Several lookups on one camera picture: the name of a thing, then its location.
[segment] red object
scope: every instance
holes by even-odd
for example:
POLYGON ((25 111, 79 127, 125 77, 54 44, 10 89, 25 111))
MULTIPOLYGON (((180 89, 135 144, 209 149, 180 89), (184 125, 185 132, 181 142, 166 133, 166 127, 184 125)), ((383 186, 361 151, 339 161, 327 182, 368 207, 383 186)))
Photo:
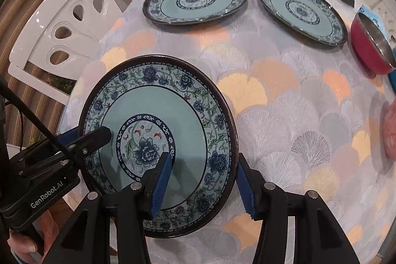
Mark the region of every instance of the red object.
POLYGON ((387 156, 396 160, 396 99, 384 116, 382 136, 387 156))
POLYGON ((381 43, 383 54, 378 46, 374 42, 374 38, 380 38, 381 36, 385 38, 381 30, 364 14, 358 12, 352 22, 350 28, 350 36, 352 40, 352 45, 360 57, 360 59, 367 65, 367 67, 376 74, 385 75, 392 72, 396 67, 396 60, 392 53, 392 49, 387 43, 381 43), (389 60, 386 54, 393 57, 389 60))

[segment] screw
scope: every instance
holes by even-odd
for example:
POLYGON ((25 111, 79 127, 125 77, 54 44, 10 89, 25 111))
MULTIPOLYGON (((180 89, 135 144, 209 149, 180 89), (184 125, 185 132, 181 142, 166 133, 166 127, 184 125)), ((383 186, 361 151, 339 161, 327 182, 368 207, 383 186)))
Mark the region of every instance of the screw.
POLYGON ((133 182, 131 184, 131 189, 132 190, 139 190, 140 188, 142 188, 142 184, 140 182, 138 182, 138 181, 133 182))
POLYGON ((268 189, 268 190, 274 190, 276 186, 273 182, 267 181, 264 184, 264 187, 265 187, 265 189, 268 189))
POLYGON ((316 198, 318 198, 319 194, 316 191, 314 191, 314 190, 310 190, 308 192, 308 196, 313 198, 313 199, 316 199, 316 198))
POLYGON ((98 193, 97 192, 90 192, 89 194, 88 194, 88 199, 89 200, 94 200, 94 199, 96 199, 98 197, 98 193))

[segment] gripper logo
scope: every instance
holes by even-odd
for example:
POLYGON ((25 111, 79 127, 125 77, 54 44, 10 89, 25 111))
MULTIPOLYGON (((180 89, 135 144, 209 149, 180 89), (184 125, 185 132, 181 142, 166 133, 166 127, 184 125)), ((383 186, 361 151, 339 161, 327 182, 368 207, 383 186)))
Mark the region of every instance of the gripper logo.
POLYGON ((32 208, 36 208, 39 204, 41 204, 44 200, 46 200, 49 196, 51 196, 55 191, 59 188, 63 188, 64 183, 62 181, 57 182, 51 189, 47 190, 44 194, 42 194, 34 203, 30 203, 32 208))

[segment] tablecloth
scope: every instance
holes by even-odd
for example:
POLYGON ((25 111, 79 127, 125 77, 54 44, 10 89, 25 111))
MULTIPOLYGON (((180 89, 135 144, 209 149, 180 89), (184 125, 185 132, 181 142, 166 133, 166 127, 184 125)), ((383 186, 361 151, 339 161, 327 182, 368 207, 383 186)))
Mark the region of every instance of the tablecloth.
MULTIPOLYGON (((184 27, 152 24, 142 14, 143 1, 132 2, 100 42, 59 132, 77 126, 88 94, 117 64, 153 53, 186 60, 225 96, 249 165, 286 191, 318 191, 361 263, 368 263, 396 214, 396 168, 381 137, 381 117, 395 97, 387 78, 369 73, 349 41, 322 46, 274 19, 258 0, 228 18, 184 27)), ((349 30, 351 22, 345 23, 349 30)), ((75 208, 87 192, 80 186, 66 200, 75 208)), ((251 263, 260 228, 235 185, 205 227, 180 238, 148 239, 150 258, 158 264, 251 263)), ((293 252, 290 217, 286 263, 293 252)))

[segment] finger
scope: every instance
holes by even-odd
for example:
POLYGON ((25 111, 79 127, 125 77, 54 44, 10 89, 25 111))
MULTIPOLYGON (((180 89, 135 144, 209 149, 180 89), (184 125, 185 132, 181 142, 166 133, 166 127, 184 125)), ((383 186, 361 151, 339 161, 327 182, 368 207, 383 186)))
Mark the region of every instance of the finger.
POLYGON ((52 232, 50 234, 44 234, 44 255, 42 261, 45 259, 48 251, 50 250, 52 244, 54 243, 56 237, 59 234, 58 224, 53 222, 52 232))
POLYGON ((34 253, 37 251, 37 245, 29 237, 15 232, 13 230, 9 231, 8 239, 9 247, 18 253, 34 253))
POLYGON ((40 228, 44 235, 52 236, 54 221, 49 210, 40 216, 40 228))
POLYGON ((15 254, 25 263, 27 264, 37 264, 37 261, 29 253, 19 253, 15 252, 15 254))

